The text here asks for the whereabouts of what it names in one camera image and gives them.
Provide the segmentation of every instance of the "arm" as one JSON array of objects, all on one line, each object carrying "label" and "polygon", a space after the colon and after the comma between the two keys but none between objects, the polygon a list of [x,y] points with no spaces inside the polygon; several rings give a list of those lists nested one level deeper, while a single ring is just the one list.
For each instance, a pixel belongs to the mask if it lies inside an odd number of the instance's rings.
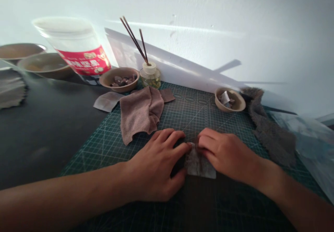
[{"label": "arm", "polygon": [[334,208],[263,159],[233,134],[205,129],[199,134],[201,152],[215,169],[246,183],[272,199],[298,231],[334,231]]},{"label": "arm", "polygon": [[157,131],[130,161],[99,170],[0,191],[0,231],[61,231],[132,201],[167,201],[184,184],[173,178],[177,160],[191,149],[182,131]]}]

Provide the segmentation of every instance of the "glass jar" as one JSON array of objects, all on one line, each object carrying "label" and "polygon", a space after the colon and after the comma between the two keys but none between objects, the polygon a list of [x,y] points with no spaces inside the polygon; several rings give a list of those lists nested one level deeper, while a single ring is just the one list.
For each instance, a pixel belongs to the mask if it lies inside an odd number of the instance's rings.
[{"label": "glass jar", "polygon": [[160,70],[154,62],[143,63],[143,68],[140,70],[140,77],[144,87],[151,86],[158,89],[161,86]]}]

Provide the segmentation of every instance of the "table surface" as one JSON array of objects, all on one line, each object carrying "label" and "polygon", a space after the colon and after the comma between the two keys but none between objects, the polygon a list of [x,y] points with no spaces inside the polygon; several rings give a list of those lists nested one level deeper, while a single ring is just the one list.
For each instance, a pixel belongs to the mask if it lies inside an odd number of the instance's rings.
[{"label": "table surface", "polygon": [[[162,83],[174,101],[164,106],[159,130],[175,128],[195,142],[205,127],[236,134],[256,154],[269,159],[253,134],[255,125],[247,111],[218,110],[214,94]],[[61,175],[91,171],[131,159],[150,139],[142,132],[125,146],[120,130],[121,110],[117,105],[74,155]],[[172,174],[184,165],[184,158]],[[282,167],[295,180],[325,198],[311,174],[297,159],[292,168]],[[183,188],[166,203],[136,202],[94,217],[74,231],[293,231],[277,205],[259,191],[222,174],[217,179],[187,176]]]},{"label": "table surface", "polygon": [[107,115],[93,108],[107,88],[20,74],[26,99],[0,110],[0,190],[58,176]]}]

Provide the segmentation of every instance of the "ceramic bowl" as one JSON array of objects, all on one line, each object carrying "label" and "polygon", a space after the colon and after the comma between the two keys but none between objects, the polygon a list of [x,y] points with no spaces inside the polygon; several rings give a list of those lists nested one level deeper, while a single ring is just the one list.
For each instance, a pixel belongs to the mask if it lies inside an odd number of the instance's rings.
[{"label": "ceramic bowl", "polygon": [[72,68],[57,53],[31,55],[20,60],[17,66],[23,71],[51,79],[65,79],[74,74]]},{"label": "ceramic bowl", "polygon": [[[233,106],[231,108],[225,107],[220,100],[218,99],[218,95],[221,95],[224,91],[227,91],[227,94],[229,96],[230,99],[234,99],[235,102],[233,104]],[[220,87],[217,88],[216,92],[215,92],[215,103],[217,105],[217,107],[224,111],[224,112],[240,112],[243,111],[246,108],[246,102],[243,99],[243,97],[236,91],[234,91],[231,88],[228,87]]]},{"label": "ceramic bowl", "polygon": [[46,52],[46,47],[34,43],[16,43],[0,46],[0,59],[5,60],[13,65],[34,54]]},{"label": "ceramic bowl", "polygon": [[[129,85],[122,86],[122,87],[112,87],[110,86],[112,83],[115,83],[115,76],[124,77],[124,76],[132,76],[132,74],[137,75],[137,79]],[[104,87],[108,87],[111,90],[117,93],[126,93],[136,88],[139,80],[139,72],[133,68],[112,68],[108,72],[105,72],[100,77],[100,83]]]}]

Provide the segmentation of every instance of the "plastic jar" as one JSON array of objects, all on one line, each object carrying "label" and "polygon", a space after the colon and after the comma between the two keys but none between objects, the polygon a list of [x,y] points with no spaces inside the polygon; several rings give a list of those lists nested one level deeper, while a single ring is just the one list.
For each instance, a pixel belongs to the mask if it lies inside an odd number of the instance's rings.
[{"label": "plastic jar", "polygon": [[100,75],[110,70],[111,65],[89,21],[45,17],[33,20],[32,24],[84,81],[100,84]]}]

